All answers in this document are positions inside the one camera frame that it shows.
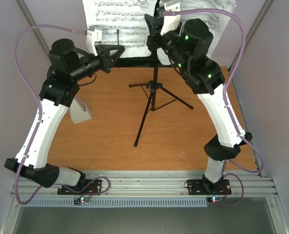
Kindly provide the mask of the white sheet music page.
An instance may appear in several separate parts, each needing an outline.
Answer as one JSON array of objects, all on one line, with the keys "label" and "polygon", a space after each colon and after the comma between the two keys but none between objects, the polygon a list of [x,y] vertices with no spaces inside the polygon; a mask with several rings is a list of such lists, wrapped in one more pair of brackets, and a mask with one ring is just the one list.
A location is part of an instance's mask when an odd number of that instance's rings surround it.
[{"label": "white sheet music page", "polygon": [[[179,0],[176,2],[180,3],[181,11],[201,8],[212,8],[233,13],[236,7],[236,1],[234,0]],[[211,58],[225,28],[228,25],[230,18],[228,16],[218,13],[195,13],[181,15],[180,34],[182,34],[182,27],[184,26],[186,21],[192,19],[201,19],[207,24],[209,31],[213,34],[213,40],[207,52],[207,57]]]},{"label": "white sheet music page", "polygon": [[153,16],[155,0],[84,0],[86,24],[102,30],[102,44],[123,45],[122,58],[149,57],[148,27],[144,15]]}]

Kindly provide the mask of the black tripod music stand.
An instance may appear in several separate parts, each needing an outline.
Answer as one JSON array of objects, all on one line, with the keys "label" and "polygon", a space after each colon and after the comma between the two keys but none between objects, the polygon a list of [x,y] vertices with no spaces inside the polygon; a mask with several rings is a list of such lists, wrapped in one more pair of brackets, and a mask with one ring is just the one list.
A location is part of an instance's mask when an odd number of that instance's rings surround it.
[{"label": "black tripod music stand", "polygon": [[[181,103],[183,103],[185,106],[189,107],[190,109],[193,109],[193,106],[189,105],[188,103],[186,103],[184,100],[180,99],[178,96],[176,96],[175,94],[173,94],[172,92],[170,92],[169,90],[165,89],[162,85],[162,83],[157,82],[157,78],[158,78],[158,68],[159,65],[155,65],[154,67],[154,75],[153,75],[153,80],[148,81],[147,83],[142,83],[142,84],[130,84],[129,88],[134,88],[134,87],[141,87],[143,92],[145,93],[145,95],[148,98],[147,104],[146,104],[146,108],[142,117],[142,121],[134,142],[134,146],[137,147],[138,146],[138,142],[140,139],[140,135],[144,126],[144,122],[146,119],[146,116],[148,114],[149,111],[155,111],[157,109],[160,109],[174,101],[179,101]],[[162,91],[164,91],[165,93],[167,93],[168,95],[170,95],[171,97],[174,98],[174,100],[156,108],[155,107],[155,98],[156,98],[156,91],[160,89]]]}]

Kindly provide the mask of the white grey metronome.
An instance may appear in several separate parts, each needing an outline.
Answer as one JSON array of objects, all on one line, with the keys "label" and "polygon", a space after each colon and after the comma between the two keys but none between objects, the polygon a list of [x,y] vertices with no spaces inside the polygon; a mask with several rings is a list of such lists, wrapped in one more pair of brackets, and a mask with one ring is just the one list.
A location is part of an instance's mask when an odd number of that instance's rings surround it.
[{"label": "white grey metronome", "polygon": [[68,112],[74,124],[82,123],[92,118],[90,108],[78,95],[74,97]]}]

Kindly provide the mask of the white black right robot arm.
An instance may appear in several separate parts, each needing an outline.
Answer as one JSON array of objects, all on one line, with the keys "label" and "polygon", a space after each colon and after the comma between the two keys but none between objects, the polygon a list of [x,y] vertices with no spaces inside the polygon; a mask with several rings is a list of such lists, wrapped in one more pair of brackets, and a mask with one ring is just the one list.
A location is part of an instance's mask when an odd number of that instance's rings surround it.
[{"label": "white black right robot arm", "polygon": [[217,134],[204,147],[209,158],[202,187],[208,194],[215,193],[221,186],[224,163],[240,153],[240,147],[252,139],[252,134],[230,116],[234,110],[226,104],[225,78],[220,66],[206,56],[213,34],[201,19],[188,20],[181,33],[174,27],[167,28],[165,18],[146,14],[144,19],[149,30],[149,50],[161,49],[179,67],[180,76],[202,101],[214,124]]}]

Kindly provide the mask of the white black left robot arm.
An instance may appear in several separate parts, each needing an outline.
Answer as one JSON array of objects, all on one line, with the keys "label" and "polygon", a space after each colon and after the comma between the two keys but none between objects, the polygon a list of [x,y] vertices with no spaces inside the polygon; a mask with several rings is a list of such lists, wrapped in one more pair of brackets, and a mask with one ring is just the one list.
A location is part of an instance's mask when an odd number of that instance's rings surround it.
[{"label": "white black left robot arm", "polygon": [[49,51],[51,66],[39,93],[40,106],[32,128],[15,158],[5,161],[5,168],[42,187],[69,186],[75,194],[86,190],[84,173],[51,165],[48,152],[57,128],[79,91],[78,81],[101,70],[109,73],[125,51],[122,45],[100,44],[95,53],[76,48],[70,39],[59,39]]}]

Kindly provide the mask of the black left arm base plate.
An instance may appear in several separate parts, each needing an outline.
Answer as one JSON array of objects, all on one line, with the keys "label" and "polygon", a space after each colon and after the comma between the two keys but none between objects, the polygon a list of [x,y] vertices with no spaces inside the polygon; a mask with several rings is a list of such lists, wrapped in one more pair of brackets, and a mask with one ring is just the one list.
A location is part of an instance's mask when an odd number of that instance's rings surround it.
[{"label": "black left arm base plate", "polygon": [[84,195],[84,194],[99,194],[102,189],[102,180],[97,179],[93,182],[90,182],[91,179],[87,179],[84,183],[84,186],[89,184],[84,190],[80,190],[76,186],[62,186],[61,188],[58,188],[57,194],[58,195]]}]

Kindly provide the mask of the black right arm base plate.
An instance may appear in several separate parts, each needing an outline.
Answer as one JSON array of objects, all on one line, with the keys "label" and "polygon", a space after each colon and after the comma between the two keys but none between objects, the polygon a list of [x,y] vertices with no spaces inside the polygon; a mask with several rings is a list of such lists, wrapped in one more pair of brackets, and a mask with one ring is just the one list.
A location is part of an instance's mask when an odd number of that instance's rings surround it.
[{"label": "black right arm base plate", "polygon": [[184,188],[189,195],[231,195],[230,182],[221,179],[217,183],[211,183],[204,179],[189,179],[184,183]]}]

